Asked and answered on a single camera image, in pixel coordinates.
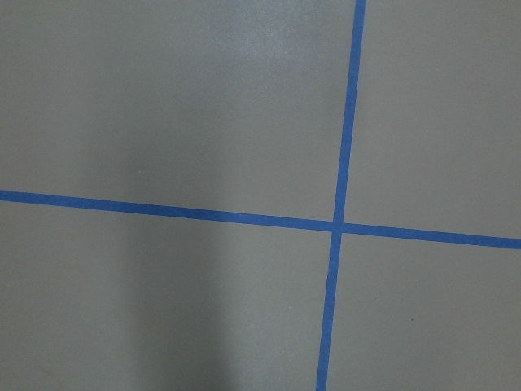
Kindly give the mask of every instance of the gray floor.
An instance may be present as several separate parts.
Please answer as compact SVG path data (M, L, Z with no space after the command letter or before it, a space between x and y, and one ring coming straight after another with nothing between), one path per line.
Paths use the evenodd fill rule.
M331 220L354 1L4 1L0 189ZM346 221L521 238L521 3L368 1ZM0 389L313 390L330 234L0 202ZM521 387L521 251L345 235L328 390Z

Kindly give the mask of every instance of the horizontal blue line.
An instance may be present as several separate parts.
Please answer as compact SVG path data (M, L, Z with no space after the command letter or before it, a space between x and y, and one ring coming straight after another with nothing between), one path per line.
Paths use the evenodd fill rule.
M133 202L25 193L21 191L0 190L0 201L62 206L77 209L93 209L107 212L147 214L151 216L190 218L214 222L235 222L238 224L251 224L256 226L279 226L282 228L295 228L311 231L331 232L333 230L333 222L323 220L279 217L253 213L221 212L218 210L180 208L177 206L154 204L135 204ZM371 226L366 224L353 224L350 222L345 222L342 225L342 232L344 234L354 235L382 236L386 238L426 240L428 242L521 249L521 239L457 234L454 232L414 230L392 226Z
M213 222L236 222L256 226L280 226L301 230L327 231L332 229L331 222L295 217L267 216L252 213L222 212L207 209L180 208L154 204L135 204L133 202L96 200L92 198L67 197L0 190L0 200L24 204L63 206L67 208L93 209L108 212L147 214L151 216L191 218Z
M424 231L392 226L370 226L345 222L345 234L382 236L385 238L426 240L428 242L469 244L472 246L521 249L521 239L499 238L496 236L457 234L454 232Z

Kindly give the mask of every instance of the blue grout line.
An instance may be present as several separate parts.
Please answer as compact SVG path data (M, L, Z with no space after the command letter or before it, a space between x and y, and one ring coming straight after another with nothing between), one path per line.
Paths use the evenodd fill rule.
M354 235L382 236L385 238L426 240L429 242L521 249L521 239L457 234L454 232L414 230L410 228L396 228L392 226L370 226L365 224L352 224L346 222L343 225L342 232Z
M207 209L180 208L132 202L96 200L92 198L67 197L63 195L45 195L19 191L0 190L0 200L24 204L63 206L78 209L103 210L108 212L148 214L152 216L182 217L214 222L237 222L257 226L280 226L312 231L331 231L332 223L295 217L267 216L253 213L222 212Z
M317 365L317 391L326 391L331 337L335 317L336 284L339 273L340 248L342 245L342 229L344 210L348 194L349 162L351 160L352 131L357 106L358 75L360 72L361 41L364 30L366 0L357 0L352 24L351 53L349 55L348 87L345 98L344 123L342 141L340 142L339 172L336 182L335 211L333 212L333 229L329 252L329 266L326 280L326 295L322 316L322 333Z

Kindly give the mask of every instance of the blue line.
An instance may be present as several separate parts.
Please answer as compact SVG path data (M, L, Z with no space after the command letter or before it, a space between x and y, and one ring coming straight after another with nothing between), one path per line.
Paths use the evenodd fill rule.
M454 232L413 230L410 228L396 228L392 226L369 226L346 222L343 225L342 232L346 234L382 236L386 238L426 240L428 242L521 249L521 239L457 234Z
M357 0L352 25L351 53L349 55L348 88L345 98L342 141L340 143L339 172L336 182L335 211L333 212L333 230L329 252L329 266L326 281L326 297L322 316L322 334L317 365L317 391L326 391L333 319L335 317L336 284L339 273L340 247L344 210L348 194L349 162L351 160L352 130L357 106L358 75L360 71L361 40L364 30L366 1Z
M236 222L257 226L280 226L301 230L331 231L332 223L294 217L267 216L263 214L222 212L207 209L180 208L153 204L135 204L132 202L96 200L92 198L67 197L0 190L1 201L63 206L68 208L103 210L108 212L147 214L152 216L182 217L214 222Z

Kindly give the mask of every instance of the vertical blue line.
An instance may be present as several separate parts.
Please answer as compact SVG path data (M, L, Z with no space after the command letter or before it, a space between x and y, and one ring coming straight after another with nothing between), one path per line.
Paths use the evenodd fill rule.
M326 298L322 317L322 335L318 355L317 391L326 391L327 372L331 351L331 334L335 315L336 283L339 272L340 247L342 244L342 225L344 223L345 202L348 193L349 161L351 159L352 129L357 105L358 74L360 71L361 40L364 29L366 0L357 0L352 25L351 53L349 56L348 88L345 99L342 141L340 144L339 172L336 182L335 211L329 253L329 267L326 282Z

